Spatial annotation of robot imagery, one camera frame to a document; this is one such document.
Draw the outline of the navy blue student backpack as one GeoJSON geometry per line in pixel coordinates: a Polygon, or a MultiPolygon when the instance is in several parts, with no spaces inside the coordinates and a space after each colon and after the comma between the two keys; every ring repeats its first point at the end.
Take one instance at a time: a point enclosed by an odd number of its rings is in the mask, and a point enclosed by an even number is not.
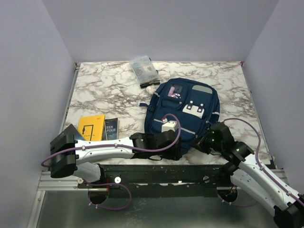
{"type": "Polygon", "coordinates": [[[181,153],[186,154],[191,148],[190,141],[200,138],[207,129],[219,119],[220,101],[213,87],[185,78],[170,79],[160,84],[146,107],[144,132],[158,134],[161,132],[162,118],[166,114],[175,115],[181,124],[181,153]],[[171,87],[180,99],[168,96],[171,87]]]}

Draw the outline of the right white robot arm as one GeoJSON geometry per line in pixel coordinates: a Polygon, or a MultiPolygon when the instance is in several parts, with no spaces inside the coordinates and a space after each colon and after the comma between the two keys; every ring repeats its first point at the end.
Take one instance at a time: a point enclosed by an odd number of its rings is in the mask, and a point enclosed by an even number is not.
{"type": "Polygon", "coordinates": [[[204,153],[219,152],[227,160],[218,175],[219,182],[246,191],[268,210],[279,228],[304,226],[304,196],[264,165],[258,152],[236,141],[223,122],[213,124],[190,144],[204,153]]]}

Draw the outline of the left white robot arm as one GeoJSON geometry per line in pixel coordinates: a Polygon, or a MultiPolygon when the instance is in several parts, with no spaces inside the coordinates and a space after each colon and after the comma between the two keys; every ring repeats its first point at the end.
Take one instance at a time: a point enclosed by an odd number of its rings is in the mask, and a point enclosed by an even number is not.
{"type": "Polygon", "coordinates": [[[173,130],[156,135],[134,133],[130,137],[109,141],[85,141],[62,133],[50,144],[50,176],[64,178],[78,175],[94,187],[102,187],[105,175],[93,163],[124,158],[148,159],[158,155],[168,160],[182,157],[181,144],[173,130]]]}

